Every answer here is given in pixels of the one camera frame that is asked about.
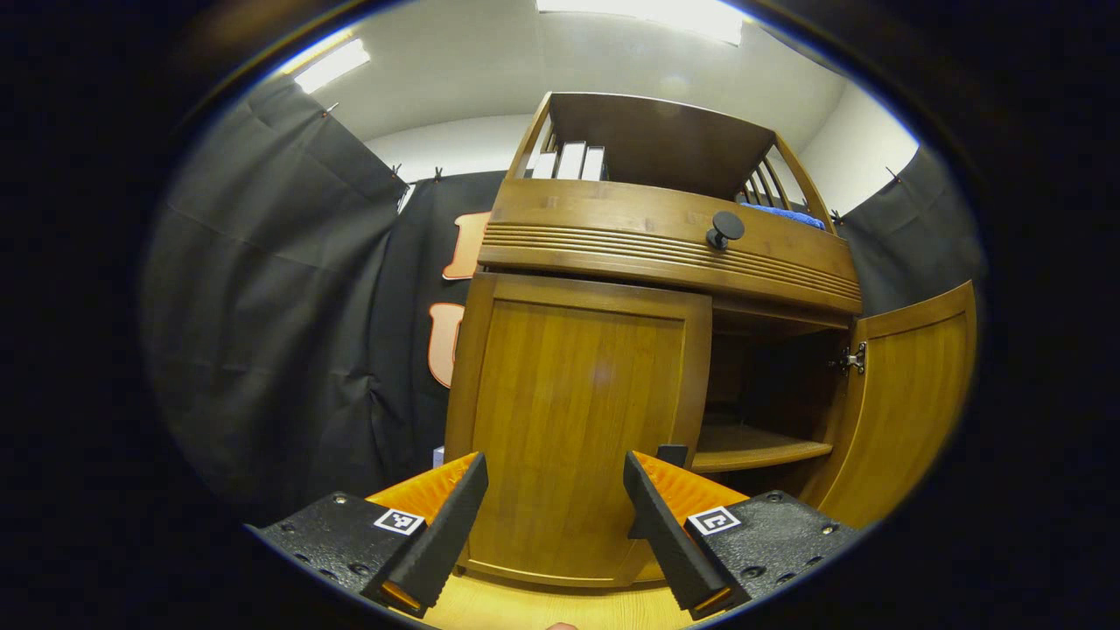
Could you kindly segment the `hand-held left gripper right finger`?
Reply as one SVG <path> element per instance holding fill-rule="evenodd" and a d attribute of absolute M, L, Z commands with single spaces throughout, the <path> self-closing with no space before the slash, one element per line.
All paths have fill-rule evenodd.
<path fill-rule="evenodd" d="M 623 487 L 637 537 L 696 621 L 772 597 L 864 537 L 787 492 L 748 497 L 640 451 L 626 455 Z"/>

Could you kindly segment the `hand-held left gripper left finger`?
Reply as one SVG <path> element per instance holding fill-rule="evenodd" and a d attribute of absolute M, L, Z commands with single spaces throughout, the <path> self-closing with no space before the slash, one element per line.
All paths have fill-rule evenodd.
<path fill-rule="evenodd" d="M 423 618 L 459 563 L 488 487 L 487 456 L 474 451 L 368 497 L 332 492 L 249 531 L 333 586 Z"/>

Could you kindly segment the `wooden double-door shoe cabinet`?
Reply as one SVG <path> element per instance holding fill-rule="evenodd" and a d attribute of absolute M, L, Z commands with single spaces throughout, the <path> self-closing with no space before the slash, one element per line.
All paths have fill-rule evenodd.
<path fill-rule="evenodd" d="M 549 92 L 500 187 L 510 179 L 532 179 L 529 174 L 540 152 L 557 154 L 571 141 L 605 147 L 604 182 L 793 210 L 824 222 L 837 235 L 815 184 L 780 131 L 652 98 Z M 480 272 L 560 277 L 696 291 L 712 299 L 709 385 L 696 450 L 662 445 L 684 448 L 682 466 L 701 474 L 737 473 L 830 454 L 828 415 L 837 376 L 824 362 L 836 343 L 844 343 L 857 315 L 603 276 L 489 269 L 479 265 L 479 254 L 493 207 L 472 226 L 472 248 L 456 254 L 447 278 L 473 281 Z M 451 372 L 449 387 L 465 307 L 457 316 L 433 316 L 444 343 L 452 344 L 452 350 L 433 351 Z"/>

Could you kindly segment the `wooden shoe cabinet door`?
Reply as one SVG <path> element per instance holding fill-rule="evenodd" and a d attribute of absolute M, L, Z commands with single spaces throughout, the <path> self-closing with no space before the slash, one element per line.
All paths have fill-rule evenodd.
<path fill-rule="evenodd" d="M 801 501 L 852 528 L 906 499 L 956 429 L 977 356 L 973 282 L 858 318 L 827 438 Z"/>
<path fill-rule="evenodd" d="M 576 589 L 656 580 L 623 466 L 632 451 L 696 450 L 712 323 L 696 291 L 476 274 L 445 420 L 445 455 L 480 453 L 488 473 L 464 569 Z"/>

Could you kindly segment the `black backdrop cloth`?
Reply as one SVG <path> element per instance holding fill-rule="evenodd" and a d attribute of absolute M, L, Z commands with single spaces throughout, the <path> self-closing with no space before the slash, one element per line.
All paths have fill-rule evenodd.
<path fill-rule="evenodd" d="M 508 170 L 488 194 L 465 176 L 408 187 L 324 110 L 288 83 L 222 115 L 157 212 L 141 284 L 164 419 L 253 524 L 432 466 L 451 400 L 433 351 L 452 350 L 433 318 L 472 288 L 445 272 Z M 872 316 L 864 294 L 825 359 L 829 420 L 855 322 Z"/>

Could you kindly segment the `black round drawer knob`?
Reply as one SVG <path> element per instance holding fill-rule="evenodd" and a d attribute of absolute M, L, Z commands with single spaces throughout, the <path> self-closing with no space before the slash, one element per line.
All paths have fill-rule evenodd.
<path fill-rule="evenodd" d="M 704 242 L 717 251 L 726 251 L 732 241 L 740 240 L 746 228 L 743 220 L 734 212 L 716 212 L 711 228 L 704 233 Z"/>

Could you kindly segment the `ribbed wooden drawer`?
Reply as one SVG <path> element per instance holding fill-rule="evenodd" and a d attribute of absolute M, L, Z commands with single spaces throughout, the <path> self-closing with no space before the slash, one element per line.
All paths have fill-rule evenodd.
<path fill-rule="evenodd" d="M 745 224 L 744 237 L 726 251 L 704 242 L 720 211 Z M 480 240 L 479 265 L 663 284 L 809 311 L 864 311 L 843 239 L 727 200 L 651 186 L 505 180 Z"/>

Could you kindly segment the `blue folded cloth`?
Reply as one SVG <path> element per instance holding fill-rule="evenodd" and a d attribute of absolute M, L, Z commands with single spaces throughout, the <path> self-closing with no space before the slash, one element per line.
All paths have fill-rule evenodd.
<path fill-rule="evenodd" d="M 785 210 L 785 209 L 772 207 L 772 206 L 768 206 L 768 205 L 756 205 L 756 204 L 745 203 L 745 202 L 740 203 L 740 205 L 741 205 L 741 207 L 749 207 L 749 209 L 753 209 L 753 210 L 759 210 L 760 212 L 769 213 L 772 215 L 776 215 L 776 216 L 780 216 L 780 217 L 785 217 L 785 219 L 788 219 L 791 221 L 795 221 L 797 223 L 804 224 L 804 226 L 816 228 L 816 230 L 821 230 L 821 231 L 827 231 L 828 230 L 827 224 L 822 220 L 818 220 L 816 217 L 813 217 L 813 216 L 809 215 L 808 213 L 801 213 L 801 212 L 793 211 L 793 210 Z"/>

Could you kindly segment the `small ceiling light panel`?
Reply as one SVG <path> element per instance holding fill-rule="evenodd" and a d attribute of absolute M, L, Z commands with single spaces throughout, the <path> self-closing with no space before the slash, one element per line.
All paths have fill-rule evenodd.
<path fill-rule="evenodd" d="M 315 61 L 293 77 L 298 87 L 311 95 L 312 92 L 332 84 L 353 70 L 364 67 L 371 61 L 367 48 L 360 39 L 348 41 L 339 48 L 329 52 L 323 59 Z"/>

